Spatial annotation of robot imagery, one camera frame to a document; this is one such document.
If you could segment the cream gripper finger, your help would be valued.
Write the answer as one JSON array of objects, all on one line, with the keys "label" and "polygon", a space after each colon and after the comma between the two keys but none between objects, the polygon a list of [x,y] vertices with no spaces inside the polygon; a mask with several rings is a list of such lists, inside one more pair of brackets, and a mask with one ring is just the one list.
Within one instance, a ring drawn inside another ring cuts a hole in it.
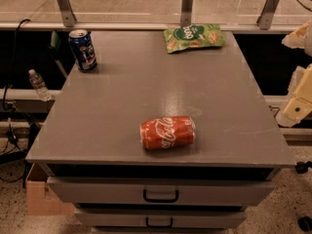
[{"label": "cream gripper finger", "polygon": [[306,32],[311,23],[312,19],[304,23],[297,30],[286,35],[282,40],[282,44],[291,49],[303,49]]},{"label": "cream gripper finger", "polygon": [[277,123],[291,128],[312,112],[312,64],[298,66],[292,74],[286,100],[276,115]]}]

